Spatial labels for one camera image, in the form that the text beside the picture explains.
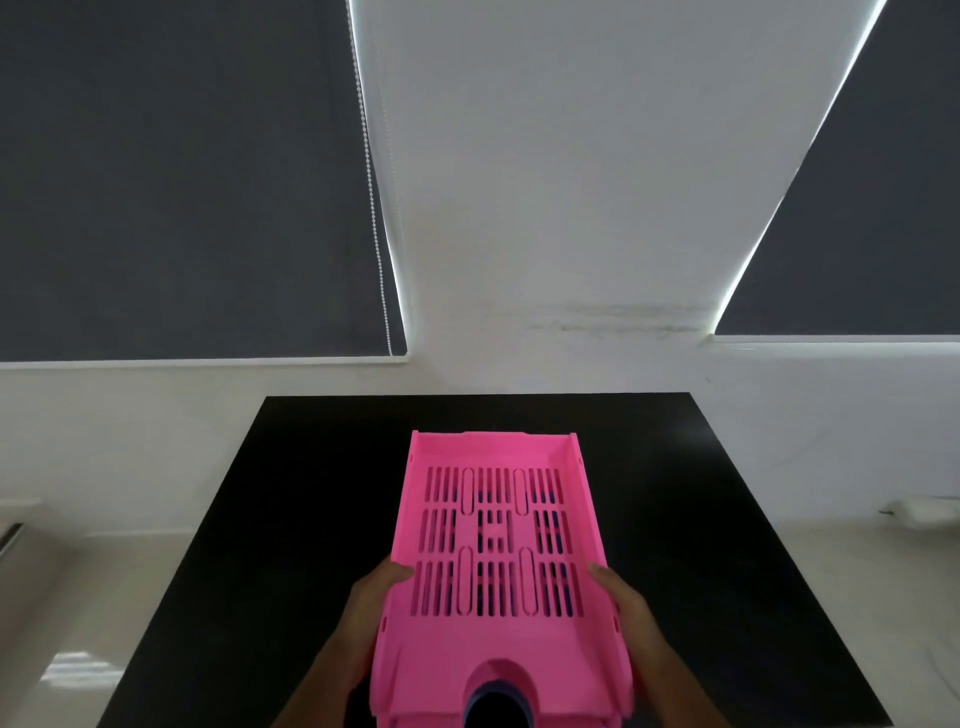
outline white wall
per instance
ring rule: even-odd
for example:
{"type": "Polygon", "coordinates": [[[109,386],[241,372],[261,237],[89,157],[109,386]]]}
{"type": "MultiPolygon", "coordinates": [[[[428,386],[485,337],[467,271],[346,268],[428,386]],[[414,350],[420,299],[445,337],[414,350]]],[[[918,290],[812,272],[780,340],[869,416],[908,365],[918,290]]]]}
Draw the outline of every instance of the white wall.
{"type": "Polygon", "coordinates": [[[873,5],[355,0],[411,361],[0,372],[0,498],[191,528],[265,396],[583,391],[691,392],[774,521],[960,495],[957,347],[702,346],[873,5]]]}

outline floor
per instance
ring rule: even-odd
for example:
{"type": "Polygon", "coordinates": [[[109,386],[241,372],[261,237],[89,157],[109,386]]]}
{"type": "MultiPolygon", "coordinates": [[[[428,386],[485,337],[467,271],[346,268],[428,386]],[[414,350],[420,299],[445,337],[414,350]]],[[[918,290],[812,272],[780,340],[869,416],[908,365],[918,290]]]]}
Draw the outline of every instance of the floor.
{"type": "MultiPolygon", "coordinates": [[[[779,533],[895,724],[960,725],[960,533],[874,524],[779,533]]],[[[0,726],[93,728],[188,544],[88,540],[0,657],[0,726]]]]}

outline light strip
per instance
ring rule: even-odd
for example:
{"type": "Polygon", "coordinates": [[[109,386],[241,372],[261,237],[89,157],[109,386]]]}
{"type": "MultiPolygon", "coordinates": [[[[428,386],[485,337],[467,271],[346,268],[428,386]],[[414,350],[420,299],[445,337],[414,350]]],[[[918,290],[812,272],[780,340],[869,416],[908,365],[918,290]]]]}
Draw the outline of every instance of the light strip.
{"type": "Polygon", "coordinates": [[[730,305],[730,299],[733,298],[733,291],[735,291],[736,287],[740,285],[740,279],[742,279],[743,274],[747,272],[747,266],[750,265],[750,261],[754,259],[754,253],[756,253],[756,249],[760,247],[760,241],[763,239],[763,236],[767,234],[767,228],[769,228],[770,223],[774,221],[774,218],[777,216],[777,210],[780,209],[780,205],[782,205],[785,198],[786,195],[783,195],[783,197],[781,197],[780,201],[777,203],[777,206],[774,207],[774,213],[770,216],[770,219],[767,220],[767,224],[763,226],[763,230],[760,231],[760,235],[756,239],[756,243],[754,243],[754,246],[750,249],[750,252],[747,253],[747,257],[740,266],[740,270],[736,272],[732,283],[727,287],[727,293],[723,295],[723,299],[720,301],[720,305],[717,307],[716,317],[713,319],[713,323],[710,324],[710,328],[708,329],[709,333],[716,333],[717,327],[720,326],[720,319],[723,318],[724,311],[726,311],[727,306],[730,305]]]}
{"type": "MultiPolygon", "coordinates": [[[[857,57],[860,55],[860,52],[863,50],[864,44],[867,42],[867,38],[870,36],[871,31],[876,25],[876,19],[880,17],[880,13],[883,11],[883,7],[887,4],[887,0],[876,0],[874,8],[870,11],[870,15],[867,17],[867,23],[863,27],[863,32],[860,34],[860,40],[856,42],[856,45],[853,47],[853,53],[850,57],[850,62],[847,63],[847,70],[843,73],[843,78],[840,79],[840,84],[837,86],[837,89],[833,92],[833,98],[830,99],[830,103],[827,105],[827,111],[824,112],[823,118],[820,120],[820,124],[817,126],[817,131],[813,133],[813,138],[810,139],[810,143],[807,145],[807,151],[810,147],[813,146],[813,142],[817,140],[817,134],[820,133],[820,130],[824,127],[824,122],[827,121],[830,110],[833,109],[833,104],[837,100],[837,96],[840,95],[840,89],[843,88],[843,84],[847,82],[847,77],[850,76],[850,72],[853,69],[853,65],[856,63],[857,57]]],[[[797,167],[797,171],[793,173],[794,178],[797,177],[797,172],[800,172],[800,167],[797,167]]],[[[733,281],[730,286],[727,288],[727,292],[724,294],[723,299],[720,300],[720,305],[717,308],[716,316],[713,319],[713,323],[708,329],[708,333],[715,334],[717,327],[720,325],[720,319],[723,318],[724,312],[727,310],[727,306],[730,305],[730,300],[733,298],[733,292],[736,290],[736,287],[740,284],[740,280],[743,278],[743,274],[747,271],[747,266],[750,265],[750,261],[753,260],[756,249],[760,247],[760,241],[763,240],[763,236],[767,232],[767,228],[770,227],[770,223],[773,222],[774,217],[777,215],[777,210],[780,209],[780,204],[783,202],[783,197],[780,198],[780,201],[777,203],[777,206],[774,208],[774,213],[770,216],[770,219],[767,220],[767,224],[763,226],[763,231],[760,233],[760,237],[756,239],[753,248],[747,254],[746,260],[743,261],[743,264],[740,266],[740,270],[737,271],[736,276],[733,277],[733,281]]]]}
{"type": "MultiPolygon", "coordinates": [[[[357,69],[358,69],[358,76],[359,76],[359,78],[360,78],[360,101],[361,101],[361,103],[363,104],[363,108],[361,109],[361,111],[362,111],[362,113],[363,113],[363,115],[364,115],[364,119],[366,119],[366,123],[367,123],[367,136],[368,136],[368,138],[369,138],[370,140],[372,140],[372,139],[373,139],[373,134],[372,134],[372,131],[371,131],[370,115],[367,114],[367,91],[364,90],[364,87],[363,87],[363,86],[364,86],[364,83],[363,83],[364,72],[363,72],[363,62],[360,60],[360,36],[359,36],[359,34],[357,33],[357,21],[356,21],[356,19],[355,19],[355,18],[357,17],[357,14],[356,14],[355,7],[354,7],[354,6],[355,6],[354,0],[347,0],[348,21],[349,21],[349,24],[350,24],[349,31],[350,31],[350,35],[351,35],[351,37],[352,37],[352,39],[353,39],[353,57],[356,59],[357,69]]],[[[380,105],[381,105],[381,107],[382,107],[382,105],[383,105],[382,91],[381,91],[380,105]]],[[[386,141],[387,141],[388,149],[389,149],[389,146],[390,146],[389,134],[390,134],[390,132],[389,132],[389,130],[388,130],[388,131],[387,131],[387,136],[388,136],[388,138],[387,138],[387,140],[386,140],[386,141]]],[[[373,146],[373,145],[372,145],[372,141],[370,141],[369,144],[370,144],[371,155],[372,155],[372,146],[373,146]]],[[[377,184],[377,186],[378,186],[381,190],[383,189],[383,187],[384,187],[384,185],[385,185],[386,183],[387,183],[387,181],[386,181],[385,179],[383,179],[382,176],[381,176],[381,177],[378,177],[377,180],[376,180],[376,184],[377,184]]],[[[394,194],[395,194],[395,202],[396,202],[396,197],[399,196],[399,191],[396,190],[396,189],[394,189],[393,191],[394,191],[394,194]]],[[[396,256],[394,255],[394,246],[393,246],[393,244],[392,244],[391,241],[390,241],[390,232],[387,230],[387,227],[388,227],[388,226],[387,226],[387,219],[386,219],[386,218],[387,218],[387,214],[386,214],[386,211],[385,211],[384,206],[383,206],[383,193],[382,193],[382,192],[380,193],[380,212],[382,213],[380,216],[383,218],[383,236],[386,238],[386,243],[387,243],[387,257],[390,259],[390,269],[394,272],[394,290],[396,291],[396,302],[397,302],[397,306],[398,306],[399,309],[400,309],[400,323],[403,325],[403,338],[404,338],[404,340],[405,340],[405,342],[406,342],[406,345],[407,345],[407,353],[409,354],[409,353],[410,353],[410,350],[412,349],[412,344],[411,344],[411,332],[410,332],[410,327],[407,326],[407,324],[408,324],[408,322],[409,322],[412,314],[411,314],[411,312],[410,312],[410,310],[409,310],[409,307],[408,307],[408,306],[409,306],[409,302],[407,301],[406,297],[403,295],[403,284],[402,284],[402,282],[400,281],[399,271],[396,269],[396,266],[394,265],[394,260],[396,259],[396,256]]],[[[399,217],[399,214],[400,214],[399,210],[394,210],[394,214],[395,214],[397,217],[399,217]]],[[[400,242],[401,242],[401,243],[403,242],[403,235],[402,235],[402,233],[401,233],[401,235],[400,235],[400,242]]]]}

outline wall stain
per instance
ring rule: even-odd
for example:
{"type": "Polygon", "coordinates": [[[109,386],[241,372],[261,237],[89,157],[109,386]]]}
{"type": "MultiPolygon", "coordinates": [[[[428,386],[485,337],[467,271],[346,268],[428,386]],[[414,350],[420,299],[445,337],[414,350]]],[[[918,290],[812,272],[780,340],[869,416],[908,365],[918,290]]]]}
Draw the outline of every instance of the wall stain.
{"type": "Polygon", "coordinates": [[[707,306],[653,303],[566,303],[528,310],[526,328],[533,331],[584,333],[604,338],[631,334],[658,340],[704,332],[711,309],[707,306]]]}

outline hand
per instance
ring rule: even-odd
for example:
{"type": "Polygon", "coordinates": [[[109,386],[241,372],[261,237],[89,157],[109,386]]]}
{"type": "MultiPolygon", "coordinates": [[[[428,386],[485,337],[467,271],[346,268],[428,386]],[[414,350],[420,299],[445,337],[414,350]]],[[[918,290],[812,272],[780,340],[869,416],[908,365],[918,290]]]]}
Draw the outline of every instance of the hand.
{"type": "Polygon", "coordinates": [[[332,651],[332,659],[349,675],[351,688],[355,688],[370,669],[373,641],[387,593],[392,586],[413,575],[413,569],[395,564],[388,556],[350,589],[340,623],[321,654],[332,651]]]}
{"type": "Polygon", "coordinates": [[[599,564],[589,564],[588,568],[593,580],[603,587],[620,610],[623,641],[634,664],[644,666],[662,658],[670,647],[657,626],[647,600],[613,569],[599,564]]]}

